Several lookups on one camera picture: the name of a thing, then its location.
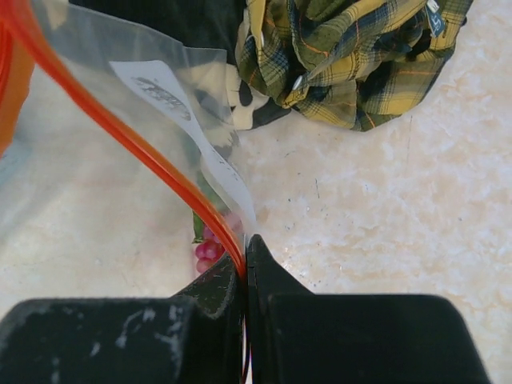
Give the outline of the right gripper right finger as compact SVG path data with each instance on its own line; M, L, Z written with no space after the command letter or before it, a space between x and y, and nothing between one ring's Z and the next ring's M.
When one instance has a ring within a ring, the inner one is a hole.
M431 294L316 294L259 235L246 248L255 383L488 383L466 323Z

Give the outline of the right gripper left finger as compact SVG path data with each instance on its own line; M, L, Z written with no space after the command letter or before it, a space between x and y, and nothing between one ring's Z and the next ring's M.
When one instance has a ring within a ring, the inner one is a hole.
M168 298L38 298L1 322L4 383L239 383L241 284L221 258Z

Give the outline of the purple grape bunch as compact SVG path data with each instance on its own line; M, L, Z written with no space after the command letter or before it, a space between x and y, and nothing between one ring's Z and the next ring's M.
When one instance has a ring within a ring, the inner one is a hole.
M198 276L204 274L226 253L226 248L203 220L193 212L193 254Z

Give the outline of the clear zip bag orange zipper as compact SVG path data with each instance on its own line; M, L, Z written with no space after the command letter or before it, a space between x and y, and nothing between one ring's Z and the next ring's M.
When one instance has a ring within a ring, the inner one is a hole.
M195 212L246 269L254 220L232 160L228 51L191 17L172 33L76 1L1 4L1 228L56 219L58 194L82 186L86 227L123 218L144 164L170 188L166 211Z

